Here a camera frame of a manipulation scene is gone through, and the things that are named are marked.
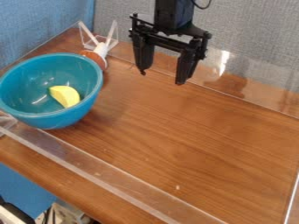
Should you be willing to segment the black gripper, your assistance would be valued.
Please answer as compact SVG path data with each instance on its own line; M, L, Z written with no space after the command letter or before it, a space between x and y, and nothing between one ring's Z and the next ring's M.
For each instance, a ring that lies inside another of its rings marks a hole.
M193 77L199 60L207 57L211 33L197 27L193 22L174 30L170 27L159 27L155 24L154 17L147 14L135 12L130 15L130 18L133 20L130 38L134 43L135 65L142 75L146 75L146 69L154 64L155 46L179 52L185 47L193 45L181 40L183 36L198 43L195 48L186 48L182 51L178 59L175 84L185 84Z

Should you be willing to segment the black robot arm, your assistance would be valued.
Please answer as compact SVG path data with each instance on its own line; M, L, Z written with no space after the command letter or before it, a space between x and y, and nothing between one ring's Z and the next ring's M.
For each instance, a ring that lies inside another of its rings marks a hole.
M155 48L161 46L181 54L175 84L185 84L193 77L211 39L211 33L193 24L194 8L206 10L210 6L201 7L195 0L155 0L154 20L137 12L130 15L135 65L142 75L154 64Z

